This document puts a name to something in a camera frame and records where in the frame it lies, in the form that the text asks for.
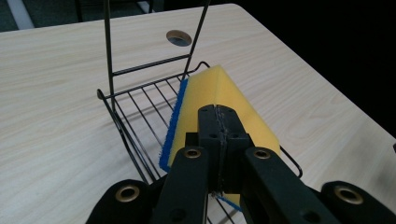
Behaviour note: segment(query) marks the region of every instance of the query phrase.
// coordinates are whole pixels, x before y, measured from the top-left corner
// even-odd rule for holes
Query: light wood tabletop
[[[201,12],[112,19],[115,70],[189,52],[165,35],[193,36]],[[200,61],[225,69],[300,163],[307,186],[343,180],[396,212],[395,138],[244,9],[209,8],[191,66]],[[184,64],[125,75],[116,91]],[[0,223],[84,223],[110,186],[138,177],[96,96],[109,93],[103,21],[0,34],[0,77]],[[224,213],[209,207],[209,217],[219,223]]]

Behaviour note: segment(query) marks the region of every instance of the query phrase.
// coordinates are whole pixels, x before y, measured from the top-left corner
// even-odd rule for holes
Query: metal rack
[[[113,119],[141,180],[150,184],[166,174],[158,165],[158,157],[167,133],[168,121],[177,99],[179,83],[200,69],[209,67],[208,63],[200,62],[195,68],[189,68],[210,1],[206,1],[203,8],[189,54],[154,63],[146,63],[116,72],[113,71],[111,52],[109,0],[105,0],[104,3],[107,72],[110,94],[104,96],[101,90],[97,90],[97,95],[99,99],[103,100]],[[179,74],[144,83],[125,91],[114,92],[114,77],[179,60],[187,60],[184,71]],[[283,148],[281,149],[296,165],[299,170],[299,176],[301,176],[303,173],[300,166]],[[214,220],[208,217],[208,223],[234,223],[233,216],[242,216],[241,213],[218,198],[211,198],[208,205],[209,209],[210,206],[216,206],[216,209],[224,213],[224,218],[222,220]]]

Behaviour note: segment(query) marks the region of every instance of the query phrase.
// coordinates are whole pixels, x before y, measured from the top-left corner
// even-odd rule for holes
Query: yellow sponge
[[[256,147],[266,147],[279,154],[280,146],[276,136],[224,69],[216,65],[183,80],[180,85],[160,157],[160,167],[166,172],[172,166],[177,151],[185,146],[186,133],[198,132],[198,109],[205,105],[232,108]],[[239,207],[239,195],[225,194],[224,199]]]

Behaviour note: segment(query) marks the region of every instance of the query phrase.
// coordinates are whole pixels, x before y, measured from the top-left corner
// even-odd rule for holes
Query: table
[[[193,36],[201,11],[111,20],[115,70],[188,51],[165,34],[178,29]],[[97,89],[108,94],[104,23],[2,33],[0,51],[1,222],[84,223],[111,185],[136,177],[96,97]],[[191,64],[202,60],[223,66],[301,164],[307,186],[343,180],[396,212],[395,138],[244,9],[209,8]],[[116,90],[180,66],[122,77]],[[218,210],[209,208],[214,223],[222,219]]]

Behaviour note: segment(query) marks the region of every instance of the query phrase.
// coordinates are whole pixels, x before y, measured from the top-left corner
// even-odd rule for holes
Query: wire rack
[[[194,69],[189,70],[191,57],[203,26],[210,1],[206,1],[203,8],[189,54],[154,63],[142,64],[116,72],[113,72],[112,65],[110,8],[108,0],[104,2],[106,55],[110,94],[104,96],[103,92],[98,90],[97,95],[99,99],[103,100],[113,119],[141,180],[150,184],[166,175],[166,172],[159,167],[159,153],[161,152],[168,130],[169,120],[177,100],[180,82],[184,78],[209,67],[208,63],[200,62]],[[128,90],[114,92],[114,77],[178,60],[187,60],[184,72],[137,85]],[[281,149],[294,165],[296,165],[299,170],[299,176],[301,176],[303,173],[300,166],[283,148]],[[245,221],[242,213],[235,210],[223,200],[213,198],[212,196],[208,197],[208,223],[241,223]]]

